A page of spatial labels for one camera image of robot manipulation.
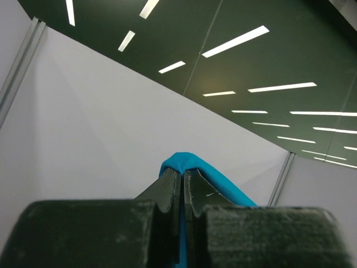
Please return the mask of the bright blue t shirt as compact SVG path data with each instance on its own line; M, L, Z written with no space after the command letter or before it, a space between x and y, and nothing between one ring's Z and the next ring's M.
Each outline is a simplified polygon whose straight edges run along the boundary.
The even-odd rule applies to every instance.
M208 267L206 208L256 206L225 175L189 152L177 152L161 164L159 175L167 169L179 174L179 248L175 267Z

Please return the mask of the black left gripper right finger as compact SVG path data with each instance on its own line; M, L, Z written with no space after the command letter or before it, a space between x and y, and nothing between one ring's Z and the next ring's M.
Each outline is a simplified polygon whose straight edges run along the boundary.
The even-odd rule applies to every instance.
M353 267L324 209L235 205L198 170L183 189L188 267Z

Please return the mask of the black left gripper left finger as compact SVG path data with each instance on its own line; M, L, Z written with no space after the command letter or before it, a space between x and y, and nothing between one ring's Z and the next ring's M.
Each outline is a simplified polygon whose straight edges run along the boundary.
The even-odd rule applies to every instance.
M19 216L2 267L174 267L181 176L173 169L134 199L42 200Z

